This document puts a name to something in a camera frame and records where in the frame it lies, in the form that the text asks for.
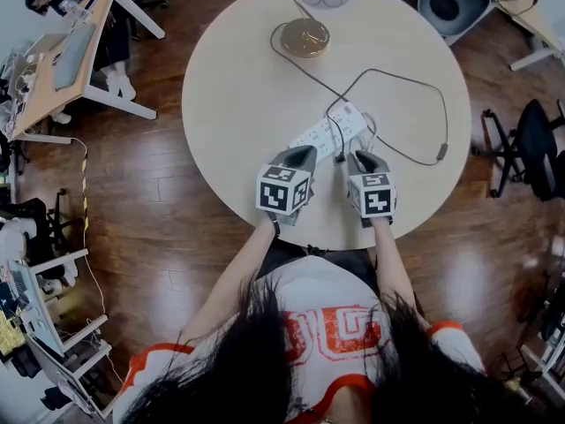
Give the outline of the black office chair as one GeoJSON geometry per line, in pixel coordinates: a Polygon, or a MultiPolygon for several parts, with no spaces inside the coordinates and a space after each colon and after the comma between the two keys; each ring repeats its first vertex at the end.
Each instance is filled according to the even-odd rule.
{"type": "Polygon", "coordinates": [[[498,116],[490,109],[484,110],[481,119],[494,122],[500,137],[496,149],[481,150],[471,147],[471,154],[489,159],[501,159],[499,186],[489,195],[502,196],[508,182],[524,183],[531,187],[542,202],[565,200],[565,149],[559,150],[554,130],[565,127],[565,104],[556,103],[559,116],[549,120],[541,103],[533,99],[524,108],[517,127],[505,132],[498,116]]]}

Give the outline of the gold desk lamp white shade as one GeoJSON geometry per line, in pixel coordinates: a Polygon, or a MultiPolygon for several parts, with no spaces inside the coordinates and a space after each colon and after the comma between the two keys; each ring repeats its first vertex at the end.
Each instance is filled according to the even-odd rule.
{"type": "Polygon", "coordinates": [[[301,17],[283,25],[280,36],[283,50],[291,56],[309,59],[320,56],[328,47],[330,33],[326,26],[315,18],[310,9],[334,10],[350,0],[292,0],[301,17]]]}

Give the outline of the grey laptop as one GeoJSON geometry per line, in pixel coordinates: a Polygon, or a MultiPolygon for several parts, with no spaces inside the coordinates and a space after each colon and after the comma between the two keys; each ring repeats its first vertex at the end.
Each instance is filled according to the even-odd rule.
{"type": "Polygon", "coordinates": [[[68,35],[64,48],[54,63],[55,91],[74,84],[94,30],[95,24],[87,23],[76,26],[68,35]]]}

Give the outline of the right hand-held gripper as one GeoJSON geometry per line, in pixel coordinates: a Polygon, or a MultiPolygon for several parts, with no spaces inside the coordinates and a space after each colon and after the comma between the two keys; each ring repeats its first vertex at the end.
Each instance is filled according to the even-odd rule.
{"type": "Polygon", "coordinates": [[[346,163],[350,202],[360,217],[361,225],[370,227],[374,218],[385,218],[393,223],[396,187],[387,162],[372,152],[360,149],[349,152],[346,163]]]}

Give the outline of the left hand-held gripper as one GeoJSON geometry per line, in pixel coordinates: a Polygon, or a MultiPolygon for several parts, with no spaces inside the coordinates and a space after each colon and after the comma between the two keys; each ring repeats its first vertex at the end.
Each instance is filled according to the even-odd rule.
{"type": "Polygon", "coordinates": [[[256,180],[256,208],[273,215],[278,223],[295,226],[313,197],[317,155],[315,146],[303,145],[287,148],[262,165],[256,180]]]}

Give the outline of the white and orange shirt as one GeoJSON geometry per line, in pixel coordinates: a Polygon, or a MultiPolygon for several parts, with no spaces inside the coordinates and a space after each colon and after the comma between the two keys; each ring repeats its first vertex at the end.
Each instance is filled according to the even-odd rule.
{"type": "MultiPolygon", "coordinates": [[[[389,318],[370,287],[349,271],[317,256],[306,256],[275,269],[258,283],[272,280],[287,326],[287,357],[294,375],[294,404],[284,424],[313,424],[328,410],[342,387],[365,392],[376,386],[385,354],[396,355],[389,318]]],[[[172,368],[189,367],[212,353],[222,330],[196,345],[163,343],[146,349],[130,364],[113,412],[113,424],[125,424],[129,405],[149,383],[172,368]]],[[[471,340],[457,322],[439,322],[426,334],[453,361],[483,371],[471,340]]]]}

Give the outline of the person's right forearm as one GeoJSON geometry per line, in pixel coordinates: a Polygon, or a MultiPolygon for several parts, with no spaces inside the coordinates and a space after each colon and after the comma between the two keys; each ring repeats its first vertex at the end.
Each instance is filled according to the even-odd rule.
{"type": "Polygon", "coordinates": [[[370,222],[375,238],[376,276],[380,294],[390,300],[400,298],[416,309],[417,303],[412,284],[398,251],[389,220],[385,217],[376,217],[370,222]]]}

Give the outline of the wooden desk white legs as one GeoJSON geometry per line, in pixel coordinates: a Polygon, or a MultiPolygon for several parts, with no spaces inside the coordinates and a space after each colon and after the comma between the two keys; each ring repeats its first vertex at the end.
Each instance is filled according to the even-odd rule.
{"type": "Polygon", "coordinates": [[[511,63],[511,71],[520,71],[548,57],[555,57],[565,66],[565,0],[493,1],[531,34],[531,52],[511,63]]]}
{"type": "Polygon", "coordinates": [[[72,140],[70,138],[34,135],[28,134],[26,131],[41,122],[52,111],[82,97],[145,119],[154,120],[156,118],[155,110],[112,95],[107,90],[90,84],[102,29],[112,4],[121,5],[125,11],[132,15],[156,38],[162,39],[165,37],[165,32],[132,0],[84,0],[79,6],[82,8],[87,7],[91,10],[91,16],[87,24],[92,27],[92,33],[88,39],[84,54],[80,57],[74,81],[68,87],[56,88],[56,68],[64,61],[64,56],[68,51],[64,45],[59,44],[38,61],[35,75],[27,86],[29,93],[24,99],[24,108],[13,120],[13,124],[7,133],[8,140],[29,140],[59,144],[71,143],[72,140]]]}

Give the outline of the person's left forearm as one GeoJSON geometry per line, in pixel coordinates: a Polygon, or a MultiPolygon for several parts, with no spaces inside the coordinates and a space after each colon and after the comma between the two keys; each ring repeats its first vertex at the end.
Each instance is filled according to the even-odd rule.
{"type": "Polygon", "coordinates": [[[278,223],[273,216],[266,215],[224,270],[209,297],[217,322],[225,322],[236,312],[240,288],[258,275],[267,251],[278,234],[278,223]]]}

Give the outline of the white chair black seat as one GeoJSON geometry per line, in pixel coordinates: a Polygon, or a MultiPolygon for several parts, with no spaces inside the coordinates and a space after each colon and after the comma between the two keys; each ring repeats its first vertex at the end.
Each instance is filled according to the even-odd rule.
{"type": "Polygon", "coordinates": [[[444,38],[457,37],[473,27],[490,0],[418,0],[418,12],[444,38]]]}

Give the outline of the person's black trousers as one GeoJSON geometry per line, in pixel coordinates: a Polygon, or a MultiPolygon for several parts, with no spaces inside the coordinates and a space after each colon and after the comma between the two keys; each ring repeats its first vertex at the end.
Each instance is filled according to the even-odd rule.
{"type": "Polygon", "coordinates": [[[318,256],[349,271],[352,275],[366,283],[374,293],[379,291],[377,274],[375,273],[377,263],[372,260],[366,249],[345,251],[322,250],[311,245],[307,247],[293,245],[278,238],[271,243],[267,250],[265,259],[256,277],[262,278],[282,265],[297,261],[308,255],[318,256]]]}

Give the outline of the white open box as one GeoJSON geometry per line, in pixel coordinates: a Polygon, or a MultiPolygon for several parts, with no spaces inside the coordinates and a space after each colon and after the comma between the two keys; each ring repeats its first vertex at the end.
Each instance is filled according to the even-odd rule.
{"type": "Polygon", "coordinates": [[[25,56],[47,53],[67,37],[65,33],[44,34],[26,52],[25,56]]]}

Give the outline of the white power strip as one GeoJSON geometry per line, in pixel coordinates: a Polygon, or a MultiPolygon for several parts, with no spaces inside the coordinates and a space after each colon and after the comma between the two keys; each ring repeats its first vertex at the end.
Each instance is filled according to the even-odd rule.
{"type": "Polygon", "coordinates": [[[316,163],[320,163],[345,151],[345,145],[366,128],[360,110],[347,102],[299,135],[289,147],[314,146],[317,149],[316,163]]]}

